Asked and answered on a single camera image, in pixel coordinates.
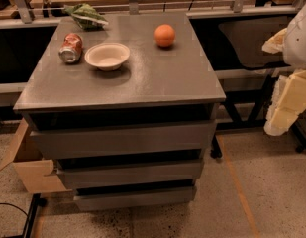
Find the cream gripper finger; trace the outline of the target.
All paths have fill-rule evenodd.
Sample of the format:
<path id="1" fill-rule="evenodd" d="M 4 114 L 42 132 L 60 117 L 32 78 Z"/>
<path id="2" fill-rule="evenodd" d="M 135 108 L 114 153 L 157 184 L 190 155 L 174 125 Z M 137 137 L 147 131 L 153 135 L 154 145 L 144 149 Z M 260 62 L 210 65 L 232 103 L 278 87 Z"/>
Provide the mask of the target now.
<path id="1" fill-rule="evenodd" d="M 283 51 L 283 44 L 287 29 L 284 28 L 269 38 L 262 45 L 262 50 L 270 54 L 276 54 Z"/>
<path id="2" fill-rule="evenodd" d="M 288 131 L 298 117 L 296 78 L 281 76 L 276 82 L 268 108 L 264 131 L 270 136 L 280 136 Z"/>

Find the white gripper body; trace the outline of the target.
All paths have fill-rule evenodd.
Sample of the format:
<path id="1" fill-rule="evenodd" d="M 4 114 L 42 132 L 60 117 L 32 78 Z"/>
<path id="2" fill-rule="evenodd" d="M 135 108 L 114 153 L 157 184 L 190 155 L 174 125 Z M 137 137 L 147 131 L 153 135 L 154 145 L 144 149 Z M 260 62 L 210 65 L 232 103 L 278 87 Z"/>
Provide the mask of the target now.
<path id="1" fill-rule="evenodd" d="M 286 79 L 278 107 L 296 114 L 306 109 L 306 70 L 297 70 Z"/>

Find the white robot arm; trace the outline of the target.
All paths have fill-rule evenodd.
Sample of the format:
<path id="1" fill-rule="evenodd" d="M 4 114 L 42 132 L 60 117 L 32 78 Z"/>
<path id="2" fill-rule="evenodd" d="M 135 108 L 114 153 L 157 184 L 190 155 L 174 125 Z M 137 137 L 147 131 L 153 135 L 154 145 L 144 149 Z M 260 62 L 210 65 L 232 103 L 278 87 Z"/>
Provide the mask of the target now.
<path id="1" fill-rule="evenodd" d="M 279 77 L 266 115 L 265 133 L 280 136 L 306 110 L 306 4 L 286 28 L 263 44 L 262 50 L 282 52 L 284 62 L 294 68 L 288 77 Z"/>

